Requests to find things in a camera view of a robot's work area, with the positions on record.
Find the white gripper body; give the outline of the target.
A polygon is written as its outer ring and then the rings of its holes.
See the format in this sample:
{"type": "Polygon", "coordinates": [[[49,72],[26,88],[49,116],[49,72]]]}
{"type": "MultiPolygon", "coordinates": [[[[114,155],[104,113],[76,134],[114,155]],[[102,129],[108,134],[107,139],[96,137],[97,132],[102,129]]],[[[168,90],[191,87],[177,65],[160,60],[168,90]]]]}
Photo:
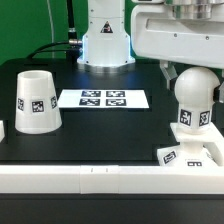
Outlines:
{"type": "Polygon", "coordinates": [[[224,69],[224,0],[138,2],[131,41],[137,56],[224,69]]]}

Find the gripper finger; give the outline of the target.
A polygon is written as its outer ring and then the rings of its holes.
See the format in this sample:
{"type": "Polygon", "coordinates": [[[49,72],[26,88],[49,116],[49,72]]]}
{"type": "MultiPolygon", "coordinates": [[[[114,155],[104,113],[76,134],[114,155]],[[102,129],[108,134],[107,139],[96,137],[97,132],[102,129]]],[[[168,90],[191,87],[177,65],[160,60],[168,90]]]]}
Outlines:
{"type": "Polygon", "coordinates": [[[215,102],[224,103],[224,81],[214,89],[213,100],[215,102]]]}
{"type": "Polygon", "coordinates": [[[160,69],[166,79],[166,86],[169,90],[173,88],[173,84],[178,77],[176,69],[175,69],[175,63],[161,60],[160,61],[160,69]]]}

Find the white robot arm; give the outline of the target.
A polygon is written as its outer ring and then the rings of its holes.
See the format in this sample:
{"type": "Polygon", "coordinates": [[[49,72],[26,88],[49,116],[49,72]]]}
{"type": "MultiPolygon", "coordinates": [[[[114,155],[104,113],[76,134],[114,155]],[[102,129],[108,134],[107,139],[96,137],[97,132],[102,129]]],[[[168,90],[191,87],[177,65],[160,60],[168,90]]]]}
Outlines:
{"type": "Polygon", "coordinates": [[[94,72],[130,64],[131,52],[156,59],[167,80],[176,63],[220,69],[224,75],[224,0],[132,0],[131,32],[124,0],[88,0],[88,30],[78,63],[94,72]]]}

